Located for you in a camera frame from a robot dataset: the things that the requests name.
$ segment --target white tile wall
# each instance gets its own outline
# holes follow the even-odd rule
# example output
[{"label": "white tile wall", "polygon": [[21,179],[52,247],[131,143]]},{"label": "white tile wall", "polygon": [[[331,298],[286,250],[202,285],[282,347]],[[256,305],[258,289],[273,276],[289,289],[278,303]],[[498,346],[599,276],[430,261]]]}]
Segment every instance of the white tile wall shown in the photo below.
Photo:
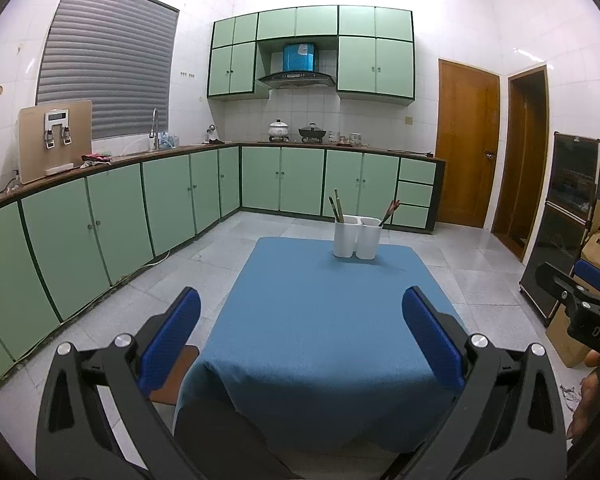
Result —
[{"label": "white tile wall", "polygon": [[[0,16],[0,189],[17,168],[14,129],[18,111],[34,105],[40,57],[60,0],[11,0]],[[183,144],[204,139],[209,124],[223,126],[221,104],[206,100],[211,28],[232,14],[234,0],[159,0],[180,10],[170,88],[170,132]],[[180,72],[195,74],[181,76]],[[133,137],[98,140],[94,150],[114,155],[125,148],[140,151],[145,141]]]},{"label": "white tile wall", "polygon": [[[547,63],[550,145],[542,190],[546,196],[553,132],[600,139],[600,12],[592,0],[492,0],[502,42],[502,118],[496,168],[504,166],[507,77]],[[493,221],[500,177],[491,195],[487,226]],[[542,207],[536,217],[536,238]]]},{"label": "white tile wall", "polygon": [[[234,14],[280,7],[350,4],[395,7],[414,12],[416,102],[409,107],[340,99],[334,89],[271,91],[264,110],[241,103],[226,106],[226,134],[231,139],[261,140],[267,125],[280,118],[298,128],[310,121],[325,130],[363,135],[377,148],[433,151],[438,124],[440,57],[500,73],[500,41],[491,0],[235,0]],[[324,99],[324,109],[320,103]],[[413,125],[405,117],[413,117]]]}]

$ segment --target door frame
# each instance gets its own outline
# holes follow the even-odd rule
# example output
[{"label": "door frame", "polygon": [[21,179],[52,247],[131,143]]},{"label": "door frame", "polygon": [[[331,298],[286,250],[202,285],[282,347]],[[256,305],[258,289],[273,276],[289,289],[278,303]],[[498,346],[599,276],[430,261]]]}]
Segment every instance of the door frame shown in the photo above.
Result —
[{"label": "door frame", "polygon": [[[501,117],[501,108],[502,108],[502,92],[501,92],[501,84],[502,84],[502,76],[496,72],[492,72],[490,70],[485,70],[483,68],[479,68],[477,66],[473,66],[473,65],[469,65],[469,64],[464,64],[464,63],[460,63],[457,61],[451,61],[448,59],[444,59],[442,57],[438,58],[438,85],[441,86],[441,90],[442,90],[442,65],[449,65],[449,66],[457,66],[460,68],[464,68],[464,69],[468,69],[468,70],[472,70],[473,72],[479,72],[479,73],[485,73],[485,74],[489,74],[489,75],[493,75],[496,76],[496,78],[498,78],[498,85],[497,85],[497,99],[498,99],[498,110],[497,110],[497,118],[498,118],[498,123],[497,123],[497,128],[498,128],[498,139],[496,142],[496,146],[495,146],[495,152],[494,152],[494,168],[493,168],[493,176],[491,178],[491,187],[490,187],[490,192],[489,192],[489,197],[491,197],[491,193],[493,192],[493,185],[495,183],[495,179],[496,179],[496,170],[495,170],[495,165],[497,163],[497,158],[498,158],[498,148],[499,148],[499,144],[500,144],[500,125],[502,123],[502,117]],[[437,130],[436,130],[436,150],[434,151],[435,156],[438,156],[438,154],[436,153],[437,148],[438,148],[438,139],[440,138],[439,136],[439,130],[440,130],[440,99],[438,99],[438,126],[437,126]],[[442,187],[440,188],[440,201],[442,201]],[[491,199],[489,198],[488,202],[487,202],[487,208],[485,209],[485,214],[484,214],[484,219],[482,221],[482,225],[480,226],[480,228],[484,229],[484,225],[487,221],[487,218],[489,216],[489,204],[490,204]]]},{"label": "door frame", "polygon": [[[528,70],[525,70],[524,72],[519,72],[517,74],[514,74],[512,76],[509,76],[509,83],[507,86],[507,91],[509,93],[507,101],[507,145],[505,147],[505,157],[504,157],[504,168],[502,171],[502,178],[500,179],[500,182],[502,183],[504,181],[504,179],[507,177],[507,157],[509,156],[509,141],[510,141],[510,137],[509,137],[509,132],[512,130],[512,119],[511,119],[511,88],[513,86],[514,81],[517,81],[518,79],[521,79],[523,77],[532,75],[532,74],[536,74],[536,73],[543,73],[544,74],[544,100],[545,100],[545,106],[546,106],[546,124],[545,124],[545,134],[546,134],[546,142],[544,144],[544,163],[542,164],[542,182],[540,183],[540,187],[538,189],[538,197],[536,198],[536,208],[535,208],[535,212],[534,212],[534,222],[531,225],[531,231],[529,232],[529,236],[526,239],[526,243],[525,246],[522,249],[522,254],[520,256],[518,256],[516,254],[515,251],[513,251],[507,243],[505,243],[503,240],[500,239],[500,237],[498,237],[498,240],[500,240],[506,247],[507,249],[509,249],[514,256],[516,256],[521,262],[524,260],[525,255],[526,255],[526,250],[529,247],[529,240],[531,239],[531,233],[534,230],[534,227],[536,226],[536,222],[538,221],[538,210],[540,209],[540,199],[542,197],[542,188],[544,187],[544,178],[546,175],[546,161],[547,161],[547,154],[549,152],[549,74],[547,71],[547,66],[546,64],[543,64],[541,66],[536,66],[534,68],[530,68]],[[493,224],[491,225],[491,233],[495,236],[496,233],[493,231],[495,228],[495,219],[498,216],[498,211],[500,210],[500,206],[502,206],[502,186],[500,186],[500,190],[498,192],[498,205],[496,206],[496,211],[494,213],[493,216]]]}]

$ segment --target human hand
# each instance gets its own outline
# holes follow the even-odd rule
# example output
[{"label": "human hand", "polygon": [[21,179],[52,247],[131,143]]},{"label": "human hand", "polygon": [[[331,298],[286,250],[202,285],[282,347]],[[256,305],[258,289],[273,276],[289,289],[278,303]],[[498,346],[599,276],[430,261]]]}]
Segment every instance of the human hand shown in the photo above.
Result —
[{"label": "human hand", "polygon": [[[600,354],[592,350],[584,359],[584,364],[588,367],[600,366]],[[578,404],[576,411],[573,412],[573,420],[567,428],[567,439],[581,437],[593,418],[595,413],[592,413],[593,401],[596,399],[598,392],[598,374],[594,370],[586,378],[580,382],[580,395],[582,400]]]}]

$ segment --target gray roller blind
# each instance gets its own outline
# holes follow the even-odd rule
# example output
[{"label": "gray roller blind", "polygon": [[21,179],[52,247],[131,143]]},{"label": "gray roller blind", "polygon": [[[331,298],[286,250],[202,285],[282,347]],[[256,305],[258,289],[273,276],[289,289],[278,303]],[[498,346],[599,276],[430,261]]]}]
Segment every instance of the gray roller blind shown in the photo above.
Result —
[{"label": "gray roller blind", "polygon": [[93,138],[168,129],[178,11],[153,0],[60,0],[40,66],[38,104],[90,100]]}]

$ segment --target faucet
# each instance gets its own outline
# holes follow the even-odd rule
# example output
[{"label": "faucet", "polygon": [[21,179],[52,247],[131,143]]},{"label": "faucet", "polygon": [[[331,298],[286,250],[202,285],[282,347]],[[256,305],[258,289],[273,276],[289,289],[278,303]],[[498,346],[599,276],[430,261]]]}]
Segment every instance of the faucet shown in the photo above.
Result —
[{"label": "faucet", "polygon": [[154,150],[160,149],[160,139],[158,138],[158,108],[154,108],[154,114],[151,118],[151,132],[149,138],[154,140]]}]

